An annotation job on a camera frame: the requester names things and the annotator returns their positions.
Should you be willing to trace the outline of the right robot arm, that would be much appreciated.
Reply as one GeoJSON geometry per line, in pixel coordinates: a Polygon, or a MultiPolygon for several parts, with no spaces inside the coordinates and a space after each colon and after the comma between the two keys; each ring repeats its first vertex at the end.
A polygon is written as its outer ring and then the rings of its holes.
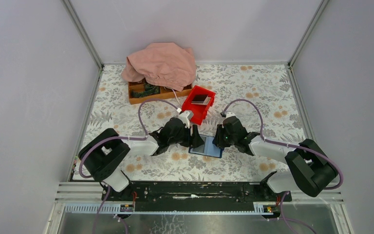
{"type": "Polygon", "coordinates": [[[213,144],[222,149],[234,146],[241,153],[264,156],[288,166],[287,171],[272,172],[261,181],[260,194],[267,201],[294,190],[316,197],[323,190],[332,189],[330,183],[336,178],[340,182],[343,179],[340,170],[313,140],[295,145],[267,139],[261,133],[248,132],[235,115],[217,126],[213,144]]]}

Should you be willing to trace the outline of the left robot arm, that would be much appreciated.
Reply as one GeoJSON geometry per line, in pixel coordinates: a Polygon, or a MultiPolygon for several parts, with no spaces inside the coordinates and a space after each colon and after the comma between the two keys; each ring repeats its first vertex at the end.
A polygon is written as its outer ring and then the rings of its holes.
{"type": "Polygon", "coordinates": [[[108,128],[87,144],[78,154],[78,172],[82,178],[104,183],[119,200],[131,196],[130,180],[119,169],[127,156],[157,156],[171,145],[200,147],[204,145],[197,125],[189,127],[184,121],[172,117],[163,127],[144,137],[121,136],[108,128]]]}

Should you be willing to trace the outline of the navy blue card holder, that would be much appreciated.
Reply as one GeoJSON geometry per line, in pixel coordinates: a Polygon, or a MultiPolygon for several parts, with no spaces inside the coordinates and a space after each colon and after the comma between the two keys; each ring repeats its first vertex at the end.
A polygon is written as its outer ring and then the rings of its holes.
{"type": "Polygon", "coordinates": [[[214,157],[214,158],[222,158],[223,149],[213,144],[213,140],[214,140],[213,136],[200,135],[200,137],[204,141],[203,145],[205,145],[205,152],[203,154],[196,153],[193,150],[194,148],[190,147],[188,150],[190,154],[209,156],[209,157],[214,157]]]}

